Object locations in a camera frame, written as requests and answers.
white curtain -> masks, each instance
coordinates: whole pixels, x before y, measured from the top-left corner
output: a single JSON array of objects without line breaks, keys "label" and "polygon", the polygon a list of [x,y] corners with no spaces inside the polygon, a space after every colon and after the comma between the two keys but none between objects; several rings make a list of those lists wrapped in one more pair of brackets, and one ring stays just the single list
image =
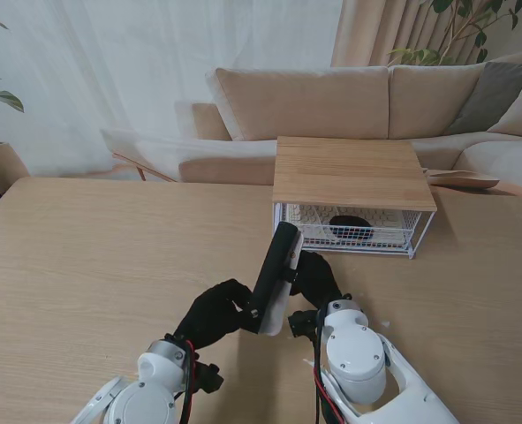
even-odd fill
[{"label": "white curtain", "polygon": [[0,141],[34,175],[111,166],[102,128],[178,135],[215,66],[329,67],[341,0],[0,0]]}]

wooden box top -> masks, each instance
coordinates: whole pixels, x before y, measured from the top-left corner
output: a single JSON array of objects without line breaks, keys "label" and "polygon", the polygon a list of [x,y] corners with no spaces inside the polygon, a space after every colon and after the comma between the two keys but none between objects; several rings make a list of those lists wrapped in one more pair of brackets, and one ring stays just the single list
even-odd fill
[{"label": "wooden box top", "polygon": [[437,210],[404,140],[278,137],[273,202]]}]

black glove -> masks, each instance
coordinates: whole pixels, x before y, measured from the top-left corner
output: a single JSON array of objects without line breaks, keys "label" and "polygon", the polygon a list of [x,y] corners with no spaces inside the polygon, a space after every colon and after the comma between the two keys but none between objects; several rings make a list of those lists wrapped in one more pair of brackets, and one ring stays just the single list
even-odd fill
[{"label": "black glove", "polygon": [[251,297],[248,287],[231,279],[207,289],[192,303],[174,337],[189,340],[194,349],[212,345],[240,328],[240,314]]},{"label": "black glove", "polygon": [[302,293],[318,309],[332,300],[341,299],[331,267],[320,254],[302,250],[296,271],[290,293],[292,296]]}]

white wire basket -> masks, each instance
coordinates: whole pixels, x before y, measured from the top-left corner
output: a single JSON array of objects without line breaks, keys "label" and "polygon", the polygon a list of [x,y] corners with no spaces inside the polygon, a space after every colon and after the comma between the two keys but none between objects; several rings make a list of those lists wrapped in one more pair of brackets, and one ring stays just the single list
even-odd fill
[{"label": "white wire basket", "polygon": [[[275,229],[280,221],[296,225],[304,248],[312,251],[404,254],[413,258],[433,212],[379,208],[347,208],[276,203]],[[356,216],[370,226],[330,223],[334,216]]]}]

red cable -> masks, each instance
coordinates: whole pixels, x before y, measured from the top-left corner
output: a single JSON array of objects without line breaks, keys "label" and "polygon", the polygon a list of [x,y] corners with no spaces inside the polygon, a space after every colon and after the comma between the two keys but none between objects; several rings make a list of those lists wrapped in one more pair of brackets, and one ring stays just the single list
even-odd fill
[{"label": "red cable", "polygon": [[333,409],[333,413],[336,415],[337,419],[339,420],[339,423],[344,424],[343,417],[337,410],[335,402],[333,402],[331,400],[331,398],[328,395],[328,392],[323,388],[322,384],[320,383],[320,380],[317,375],[317,370],[315,369],[315,367],[314,367],[314,380],[315,380],[315,384],[317,384],[317,387],[320,389],[320,392],[322,393],[323,397],[328,401],[329,405],[331,406],[331,409]]},{"label": "red cable", "polygon": [[196,361],[194,359],[194,349],[193,349],[192,342],[190,340],[186,340],[186,342],[190,346],[190,351],[192,351],[192,357],[189,358],[189,360],[192,361],[192,379],[190,379],[191,381],[189,382],[189,384],[190,384],[190,402],[188,403],[188,418],[189,418],[190,417],[190,412],[192,411],[193,382],[194,382],[194,380],[196,378]]}]

